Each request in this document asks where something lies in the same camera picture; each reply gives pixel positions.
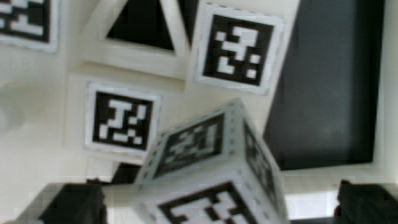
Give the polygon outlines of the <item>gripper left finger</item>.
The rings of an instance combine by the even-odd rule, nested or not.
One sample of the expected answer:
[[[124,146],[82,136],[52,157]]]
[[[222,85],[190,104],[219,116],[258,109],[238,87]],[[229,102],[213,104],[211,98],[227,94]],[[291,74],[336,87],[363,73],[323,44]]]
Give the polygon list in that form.
[[[101,186],[50,183],[16,218],[16,224],[108,224]]]

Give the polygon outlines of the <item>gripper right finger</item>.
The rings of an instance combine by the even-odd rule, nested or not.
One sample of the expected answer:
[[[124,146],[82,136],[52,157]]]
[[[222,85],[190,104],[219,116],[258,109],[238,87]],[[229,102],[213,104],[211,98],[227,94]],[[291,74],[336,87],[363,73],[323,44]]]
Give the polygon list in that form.
[[[341,181],[336,224],[398,224],[398,184]]]

